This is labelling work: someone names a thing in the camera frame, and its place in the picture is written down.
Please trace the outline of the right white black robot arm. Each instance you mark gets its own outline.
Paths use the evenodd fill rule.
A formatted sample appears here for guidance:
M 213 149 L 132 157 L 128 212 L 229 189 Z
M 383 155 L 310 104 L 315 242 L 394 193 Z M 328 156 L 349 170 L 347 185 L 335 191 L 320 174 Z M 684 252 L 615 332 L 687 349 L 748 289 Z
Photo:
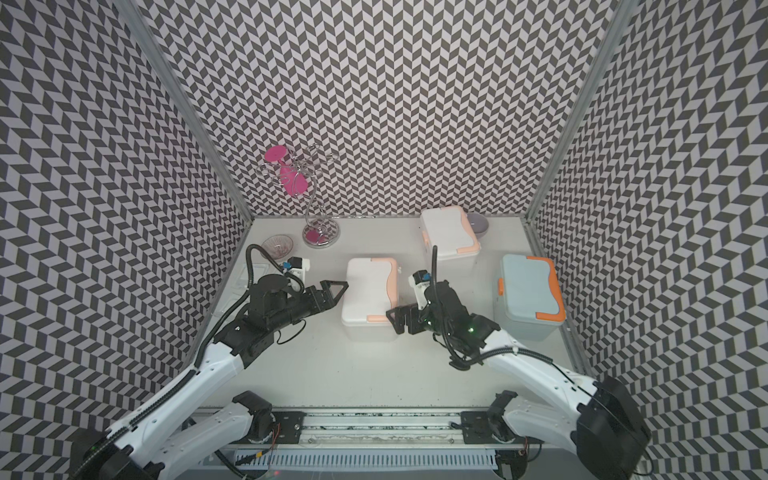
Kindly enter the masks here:
M 394 307 L 386 318 L 397 334 L 428 331 L 441 338 L 449 364 L 467 371 L 480 364 L 521 381 L 541 398 L 530 402 L 514 391 L 497 395 L 487 410 L 488 427 L 501 442 L 532 437 L 574 454 L 597 479 L 639 475 L 651 432 L 626 386 L 598 381 L 527 348 L 495 321 L 470 312 L 438 277 L 438 254 L 411 278 L 413 304 Z

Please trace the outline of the white first aid box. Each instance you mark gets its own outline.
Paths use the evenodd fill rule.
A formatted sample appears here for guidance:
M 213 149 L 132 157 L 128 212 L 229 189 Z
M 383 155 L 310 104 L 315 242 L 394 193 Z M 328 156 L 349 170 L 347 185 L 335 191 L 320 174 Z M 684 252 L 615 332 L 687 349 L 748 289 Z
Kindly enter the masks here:
M 423 210 L 420 232 L 427 269 L 437 247 L 437 275 L 451 282 L 468 277 L 477 262 L 481 244 L 472 230 L 466 212 L 459 206 Z
M 349 288 L 343 295 L 341 322 L 355 342 L 389 342 L 397 333 L 386 317 L 399 305 L 399 265 L 392 257 L 359 257 L 347 264 Z

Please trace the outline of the blue first aid kit box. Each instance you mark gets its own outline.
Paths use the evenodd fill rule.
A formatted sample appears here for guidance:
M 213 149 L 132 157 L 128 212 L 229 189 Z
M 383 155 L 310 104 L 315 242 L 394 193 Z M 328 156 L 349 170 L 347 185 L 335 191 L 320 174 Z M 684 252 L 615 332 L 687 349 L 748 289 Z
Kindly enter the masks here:
M 542 341 L 567 318 L 554 262 L 549 258 L 505 254 L 494 300 L 495 321 L 521 341 Z

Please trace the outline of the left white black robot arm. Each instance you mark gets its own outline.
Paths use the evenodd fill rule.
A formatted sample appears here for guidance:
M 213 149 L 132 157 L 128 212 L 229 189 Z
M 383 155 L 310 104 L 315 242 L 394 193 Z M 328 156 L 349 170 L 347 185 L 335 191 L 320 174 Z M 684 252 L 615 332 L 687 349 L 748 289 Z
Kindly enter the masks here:
M 258 244 L 246 249 L 247 284 L 201 342 L 192 362 L 159 392 L 106 431 L 72 440 L 72 479 L 174 479 L 196 461 L 242 438 L 272 436 L 270 403 L 247 391 L 207 420 L 182 430 L 218 388 L 250 366 L 291 325 L 334 309 L 348 282 L 306 285 L 291 262 Z

